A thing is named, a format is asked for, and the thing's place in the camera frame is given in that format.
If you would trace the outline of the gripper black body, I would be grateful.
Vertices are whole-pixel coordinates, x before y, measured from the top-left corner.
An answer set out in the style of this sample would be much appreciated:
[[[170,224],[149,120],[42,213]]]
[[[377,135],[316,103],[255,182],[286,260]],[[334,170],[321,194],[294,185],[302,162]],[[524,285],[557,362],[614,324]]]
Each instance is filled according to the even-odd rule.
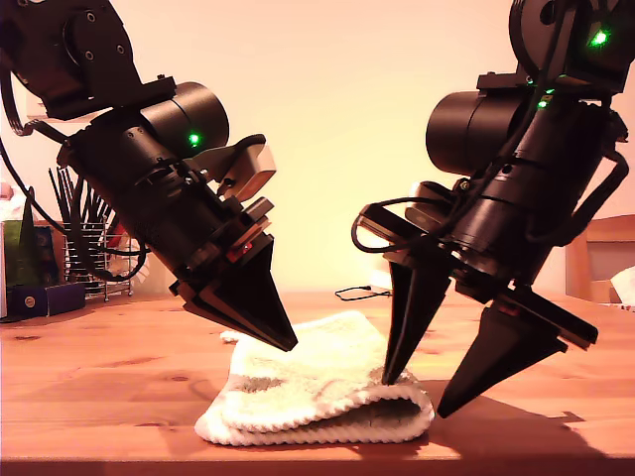
[[[555,305],[549,300],[535,294],[529,285],[509,284],[518,279],[522,273],[532,267],[531,262],[538,256],[536,247],[519,239],[503,241],[503,256],[511,258],[509,266],[504,265],[495,256],[484,257],[499,266],[497,276],[469,264],[460,257],[458,251],[434,238],[429,232],[399,217],[386,208],[397,201],[395,199],[366,205],[356,218],[356,226],[362,227],[390,245],[384,248],[369,248],[361,243],[356,247],[366,253],[382,254],[391,263],[410,268],[421,265],[441,265],[449,270],[449,279],[455,280],[458,293],[481,303],[501,298],[505,304],[520,307],[558,330],[558,338],[586,349],[596,342],[598,331],[588,322],[581,320],[570,312]]]
[[[262,197],[243,207],[188,174],[154,173],[131,188],[131,231],[197,292],[215,292],[268,243]]]

